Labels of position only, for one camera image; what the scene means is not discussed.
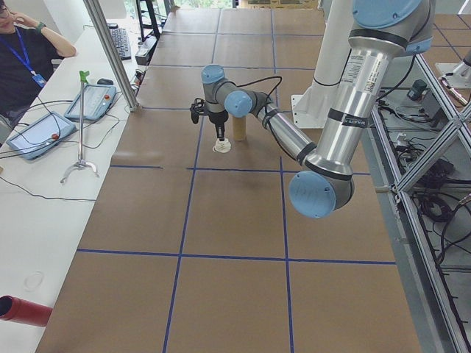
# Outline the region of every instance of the red cylinder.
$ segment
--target red cylinder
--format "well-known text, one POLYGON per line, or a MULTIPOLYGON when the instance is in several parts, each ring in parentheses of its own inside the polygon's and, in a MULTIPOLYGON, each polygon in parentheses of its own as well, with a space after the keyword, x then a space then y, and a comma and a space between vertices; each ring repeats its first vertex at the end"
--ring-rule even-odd
POLYGON ((52 308, 14 296, 0 298, 0 320, 45 327, 52 308))

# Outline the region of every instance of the blue joint cap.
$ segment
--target blue joint cap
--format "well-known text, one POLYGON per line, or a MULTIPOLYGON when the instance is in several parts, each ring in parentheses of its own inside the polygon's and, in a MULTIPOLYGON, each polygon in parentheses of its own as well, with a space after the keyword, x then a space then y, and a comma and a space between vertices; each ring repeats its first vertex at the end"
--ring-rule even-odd
POLYGON ((224 69, 220 65, 206 65, 201 71, 201 81, 204 85, 210 85, 211 83, 218 82, 220 79, 225 77, 226 74, 224 69))
POLYGON ((236 118, 242 118, 252 110, 252 99, 242 90, 234 90, 224 100, 224 108, 236 118))
POLYGON ((432 46, 432 38, 422 40, 421 42, 410 43, 406 48, 406 52, 401 56, 407 57, 409 55, 421 54, 429 50, 431 46, 432 46))
POLYGON ((289 183, 289 198, 297 212, 309 218, 330 215, 336 207, 336 193, 320 174, 300 171, 289 183))
POLYGON ((422 0, 354 0, 353 18, 367 29, 385 28, 401 22, 421 2, 422 0))

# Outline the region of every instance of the green clip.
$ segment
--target green clip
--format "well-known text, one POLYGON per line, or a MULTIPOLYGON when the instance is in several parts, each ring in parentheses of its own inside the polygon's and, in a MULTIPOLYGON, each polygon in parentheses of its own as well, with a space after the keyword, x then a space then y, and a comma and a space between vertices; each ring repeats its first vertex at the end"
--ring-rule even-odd
POLYGON ((90 71, 80 71, 80 82, 88 83, 87 76, 90 75, 90 71))

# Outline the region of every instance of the keyboard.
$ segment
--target keyboard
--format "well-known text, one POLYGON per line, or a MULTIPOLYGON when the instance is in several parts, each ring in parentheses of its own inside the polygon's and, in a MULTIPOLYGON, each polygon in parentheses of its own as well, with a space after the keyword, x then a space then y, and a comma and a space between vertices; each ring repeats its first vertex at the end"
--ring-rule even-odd
POLYGON ((110 33, 121 60, 131 59, 130 38, 127 35, 126 29, 113 28, 110 29, 110 33))

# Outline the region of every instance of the computer mouse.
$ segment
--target computer mouse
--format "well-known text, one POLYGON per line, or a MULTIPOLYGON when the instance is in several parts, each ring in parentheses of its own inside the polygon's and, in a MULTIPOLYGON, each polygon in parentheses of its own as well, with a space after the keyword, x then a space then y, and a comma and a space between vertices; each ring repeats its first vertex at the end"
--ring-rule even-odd
POLYGON ((110 79, 99 79, 96 83, 98 85, 109 85, 109 86, 111 86, 113 84, 113 81, 110 80, 110 79))

